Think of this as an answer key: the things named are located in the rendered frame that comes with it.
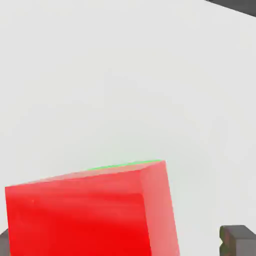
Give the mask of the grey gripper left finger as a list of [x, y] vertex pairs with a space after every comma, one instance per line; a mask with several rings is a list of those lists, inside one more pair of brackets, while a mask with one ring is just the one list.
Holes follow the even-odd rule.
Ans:
[[10, 256], [8, 229], [0, 234], [0, 256]]

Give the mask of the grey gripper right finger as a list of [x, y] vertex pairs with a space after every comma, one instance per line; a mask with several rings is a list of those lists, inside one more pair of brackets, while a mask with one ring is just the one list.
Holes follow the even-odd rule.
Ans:
[[256, 256], [256, 234], [245, 225], [222, 225], [219, 256]]

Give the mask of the small red cube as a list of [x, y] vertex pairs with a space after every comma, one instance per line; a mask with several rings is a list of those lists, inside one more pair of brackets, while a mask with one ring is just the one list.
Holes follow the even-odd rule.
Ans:
[[10, 256], [180, 256], [166, 162], [5, 188]]

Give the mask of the small green cube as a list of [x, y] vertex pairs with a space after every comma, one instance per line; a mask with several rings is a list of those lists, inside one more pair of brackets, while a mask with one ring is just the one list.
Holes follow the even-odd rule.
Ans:
[[152, 160], [143, 160], [143, 161], [133, 161], [129, 163], [123, 164], [116, 164], [116, 165], [106, 165], [106, 166], [99, 166], [87, 169], [86, 171], [94, 171], [94, 170], [101, 170], [101, 169], [109, 169], [109, 168], [119, 168], [119, 167], [126, 167], [126, 166], [133, 166], [133, 165], [141, 165], [141, 164], [148, 164], [148, 163], [155, 163], [161, 162], [162, 159], [152, 159]]

